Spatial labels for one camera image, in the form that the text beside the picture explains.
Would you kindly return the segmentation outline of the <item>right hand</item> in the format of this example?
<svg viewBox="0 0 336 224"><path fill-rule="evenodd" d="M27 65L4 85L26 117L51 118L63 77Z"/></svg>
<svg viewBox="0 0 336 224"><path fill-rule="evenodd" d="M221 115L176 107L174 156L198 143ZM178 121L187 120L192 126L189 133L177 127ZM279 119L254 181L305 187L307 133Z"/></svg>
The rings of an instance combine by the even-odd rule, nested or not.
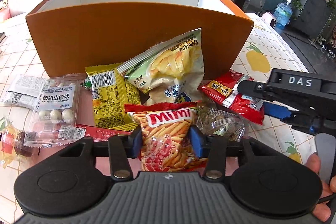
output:
<svg viewBox="0 0 336 224"><path fill-rule="evenodd" d="M321 169L321 160L316 153L313 153L309 156L305 166L307 166L310 170L319 173ZM330 184L322 181L322 195L321 198L331 195L336 191L336 177L333 177L330 180ZM319 203L313 210L313 215L318 218L322 222L326 222L331 216L331 209L327 206L326 203Z"/></svg>

